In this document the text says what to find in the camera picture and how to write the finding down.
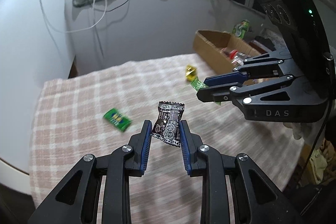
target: gray wall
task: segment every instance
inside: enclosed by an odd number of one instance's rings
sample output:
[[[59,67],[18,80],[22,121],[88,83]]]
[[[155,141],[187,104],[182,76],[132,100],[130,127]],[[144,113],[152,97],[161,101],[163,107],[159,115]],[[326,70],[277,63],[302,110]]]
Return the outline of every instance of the gray wall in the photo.
[[[108,9],[124,1],[108,0]],[[104,1],[98,2],[97,8],[103,10]],[[101,15],[95,12],[97,20]],[[67,0],[66,18],[69,30],[91,26],[92,10],[90,7],[74,8],[72,0]],[[251,22],[253,33],[250,36],[259,33],[261,24],[265,26],[262,14],[231,0],[130,0],[107,13],[97,28],[71,35],[77,68],[83,75],[130,60],[192,53],[198,29],[231,32],[243,19]]]

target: pink and white plaid tablecloth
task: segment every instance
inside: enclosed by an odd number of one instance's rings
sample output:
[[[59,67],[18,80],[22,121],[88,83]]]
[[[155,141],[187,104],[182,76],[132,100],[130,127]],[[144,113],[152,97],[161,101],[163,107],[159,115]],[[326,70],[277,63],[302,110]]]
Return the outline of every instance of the pink and white plaid tablecloth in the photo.
[[[38,206],[85,154],[110,154],[155,122],[159,101],[185,104],[190,131],[222,154],[247,153],[283,189],[303,142],[282,123],[246,121],[231,102],[202,103],[186,83],[185,67],[197,67],[200,80],[214,75],[197,55],[127,62],[69,80],[46,82],[37,103],[30,149],[30,183]],[[132,119],[126,132],[103,119],[111,108]],[[130,178],[133,223],[199,223],[202,179],[184,170],[181,149],[153,138],[147,171]],[[101,205],[98,223],[101,220]]]

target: cardboard box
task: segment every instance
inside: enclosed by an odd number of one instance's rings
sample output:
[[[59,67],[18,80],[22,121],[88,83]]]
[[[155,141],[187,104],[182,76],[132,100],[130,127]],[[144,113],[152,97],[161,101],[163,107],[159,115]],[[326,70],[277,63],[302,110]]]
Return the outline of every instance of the cardboard box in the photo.
[[[198,30],[195,35],[193,47],[194,50],[219,75],[232,72],[234,68],[231,60],[220,52],[220,50],[225,47],[236,49],[239,52],[247,54],[251,57],[260,55],[256,49],[246,44],[242,39],[235,37],[233,34],[228,32]],[[245,83],[252,84],[253,82],[248,80]]]

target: black device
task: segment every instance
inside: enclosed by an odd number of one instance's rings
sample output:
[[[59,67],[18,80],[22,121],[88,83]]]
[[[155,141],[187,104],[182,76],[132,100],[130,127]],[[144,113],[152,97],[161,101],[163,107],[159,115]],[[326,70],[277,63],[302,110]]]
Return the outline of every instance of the black device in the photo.
[[[190,133],[187,121],[179,127],[185,170],[191,177],[203,177],[201,224],[230,223],[226,175],[236,224],[303,224],[299,213],[248,155],[223,155]],[[129,177],[141,177],[147,168],[151,131],[152,123],[145,120],[141,133],[112,154],[81,158],[28,224],[95,224],[102,176],[106,176],[102,224],[131,224]]]
[[[316,122],[335,99],[335,65],[312,0],[258,0],[287,49],[244,60],[232,73],[208,77],[202,102],[232,101],[247,120]],[[275,78],[244,86],[249,79]]]

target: black cable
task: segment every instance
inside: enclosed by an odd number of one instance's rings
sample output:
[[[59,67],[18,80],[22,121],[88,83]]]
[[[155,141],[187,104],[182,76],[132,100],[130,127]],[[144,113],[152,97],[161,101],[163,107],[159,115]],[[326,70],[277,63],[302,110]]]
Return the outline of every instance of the black cable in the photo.
[[[125,5],[127,2],[128,2],[129,0],[126,0],[123,4],[120,4],[119,6],[117,6],[117,7],[115,7],[115,8],[113,8],[112,10],[107,10],[106,12],[108,13],[108,12],[112,12],[113,10],[115,10],[115,9],[117,9],[117,8],[119,8],[119,7],[122,7],[122,5]],[[99,11],[99,12],[104,12],[104,10],[100,10],[100,9],[94,9],[95,11]]]
[[[308,162],[309,162],[309,160],[310,160],[310,157],[311,157],[311,155],[313,154],[313,151],[314,151],[314,149],[315,149],[315,145],[317,144],[317,141],[318,141],[319,137],[321,136],[322,131],[323,131],[323,129],[325,128],[325,126],[326,126],[326,124],[327,124],[327,122],[328,122],[328,118],[329,118],[329,115],[330,115],[330,112],[331,112],[331,107],[332,107],[332,105],[333,105],[333,100],[330,100],[330,101],[329,101],[329,105],[328,105],[327,114],[325,115],[325,118],[324,118],[324,120],[323,120],[323,123],[322,123],[322,125],[321,125],[321,128],[320,128],[319,132],[317,133],[316,138],[315,138],[314,143],[313,143],[313,146],[311,147],[311,150],[310,150],[310,152],[309,152],[308,158],[307,158],[307,160],[306,160],[306,162],[305,162],[305,164],[304,164],[304,166],[303,166],[303,168],[302,168],[302,170],[301,170],[301,172],[300,172],[300,175],[299,175],[299,177],[298,177],[298,181],[296,182],[296,186],[298,186],[298,184],[299,184],[299,182],[300,182],[300,180],[301,180],[301,177],[302,177],[302,175],[303,175],[303,172],[305,171],[305,169],[306,169],[306,167],[307,167],[307,165],[308,165]]]

